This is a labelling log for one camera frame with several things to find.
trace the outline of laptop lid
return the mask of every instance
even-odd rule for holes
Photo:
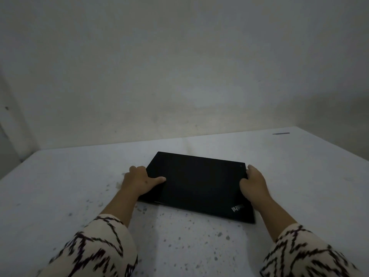
[[[166,177],[139,200],[255,223],[254,211],[239,189],[247,177],[240,162],[158,152],[146,168],[151,178]]]

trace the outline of thinkpad logo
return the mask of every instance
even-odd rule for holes
[[[240,204],[240,205],[237,205],[237,206],[232,207],[232,211],[233,212],[236,212],[236,211],[241,210],[242,208],[245,208],[245,206],[242,205],[242,204]]]

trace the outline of white table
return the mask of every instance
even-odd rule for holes
[[[129,166],[157,151],[253,164],[297,221],[369,274],[369,162],[289,127],[35,153],[0,181],[0,275],[34,276],[111,200]],[[137,203],[138,276],[258,276],[272,242],[256,220]]]

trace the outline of person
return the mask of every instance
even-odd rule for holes
[[[261,276],[362,276],[342,253],[298,224],[273,200],[261,172],[249,165],[247,175],[239,183],[241,192],[260,212],[274,241]],[[140,195],[164,181],[164,177],[149,178],[143,166],[132,166],[111,202],[39,276],[130,276],[138,262],[127,230],[134,206]]]

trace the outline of forearm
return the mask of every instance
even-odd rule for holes
[[[274,242],[286,227],[296,223],[295,219],[273,199],[265,202],[265,204],[260,207],[259,212]]]
[[[128,227],[137,199],[135,192],[122,187],[100,214],[111,214]]]

